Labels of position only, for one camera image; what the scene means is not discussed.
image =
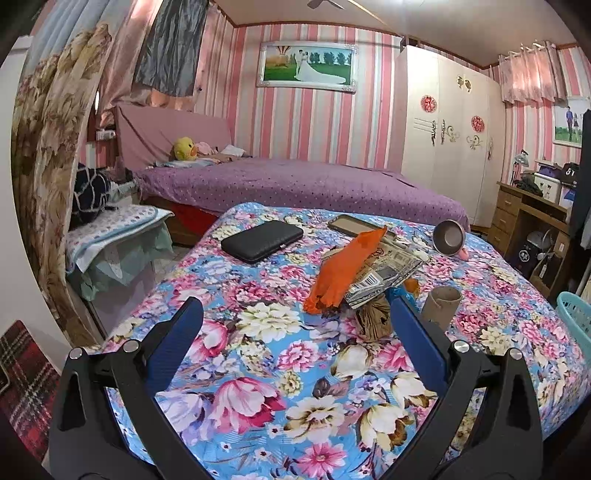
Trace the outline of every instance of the framed photo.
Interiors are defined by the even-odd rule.
[[[583,115],[591,108],[586,97],[568,97],[566,102],[554,104],[553,143],[581,148],[583,142]]]
[[[356,45],[315,41],[261,44],[259,87],[296,87],[357,91]]]

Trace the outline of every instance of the ceiling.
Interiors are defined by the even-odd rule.
[[[348,0],[317,9],[309,0],[217,0],[238,25],[259,22],[328,22],[412,35],[454,52],[476,64],[498,60],[501,52],[521,43],[550,40],[574,42],[574,37],[545,0],[356,0],[386,23],[379,22]]]

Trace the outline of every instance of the yellow duck plush toy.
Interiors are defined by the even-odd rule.
[[[195,160],[197,146],[189,137],[179,138],[173,145],[174,158],[177,160]]]

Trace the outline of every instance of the black bag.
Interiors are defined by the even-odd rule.
[[[560,175],[560,183],[563,185],[576,188],[577,177],[579,176],[579,164],[577,163],[565,163],[562,167],[562,173]]]
[[[91,223],[105,210],[110,198],[110,186],[109,179],[98,169],[78,164],[70,230]]]

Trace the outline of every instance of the red plaid blanket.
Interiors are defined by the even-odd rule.
[[[51,409],[59,375],[19,320],[0,338],[0,363],[10,385],[0,410],[27,449],[41,461],[48,446]]]

